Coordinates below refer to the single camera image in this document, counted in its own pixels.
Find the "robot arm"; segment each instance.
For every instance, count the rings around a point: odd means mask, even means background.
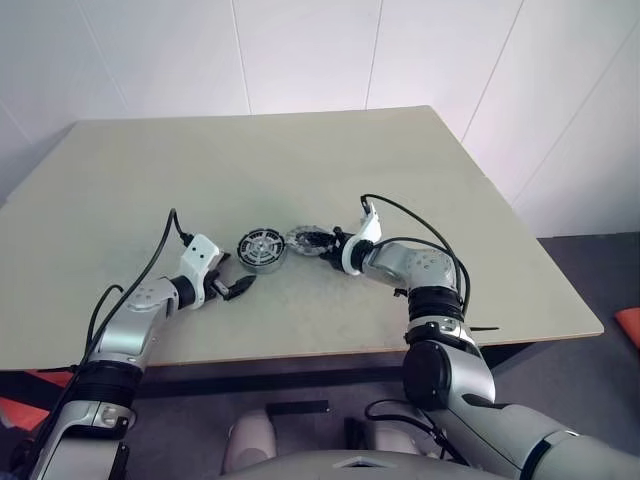
[[[403,364],[407,399],[422,410],[466,462],[480,470],[522,480],[628,479],[640,476],[637,458],[580,436],[520,405],[495,403],[495,384],[464,323],[454,260],[435,248],[400,243],[380,247],[377,214],[365,208],[363,229],[340,251],[344,271],[406,293],[409,350]]]
[[[229,257],[203,235],[195,235],[174,278],[142,283],[126,298],[81,363],[35,466],[33,480],[119,480],[125,478],[129,449],[123,442],[134,421],[131,404],[162,326],[178,310],[199,308],[220,295],[246,291],[254,276],[232,286],[219,280]]]

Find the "gray floor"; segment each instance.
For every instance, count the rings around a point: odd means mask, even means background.
[[[613,320],[615,311],[640,305],[640,235],[541,240],[567,278],[605,325],[602,336],[536,345],[496,370],[498,400],[522,403],[577,431],[640,455],[638,351]],[[237,375],[300,369],[398,364],[401,356],[354,356],[200,366],[190,376]],[[179,369],[149,378],[180,378]],[[226,433],[242,412],[266,402],[328,400],[326,414],[276,418],[279,449],[341,448],[345,416],[398,397],[401,385],[366,384],[275,392],[139,400],[139,421],[128,436],[131,478],[216,478]],[[15,431],[0,431],[0,468]]]

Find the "beige table top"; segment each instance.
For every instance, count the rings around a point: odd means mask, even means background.
[[[467,322],[500,327],[476,333],[479,343],[602,332],[431,108],[83,121],[0,209],[0,369],[77,362],[97,298],[135,278],[170,207],[234,253],[260,226],[354,231],[365,192],[400,201],[449,240],[471,274]],[[430,239],[377,208],[384,237]],[[181,251],[173,235],[152,274],[172,275]],[[397,350],[407,321],[390,288],[290,254],[236,301],[173,317],[152,363]]]

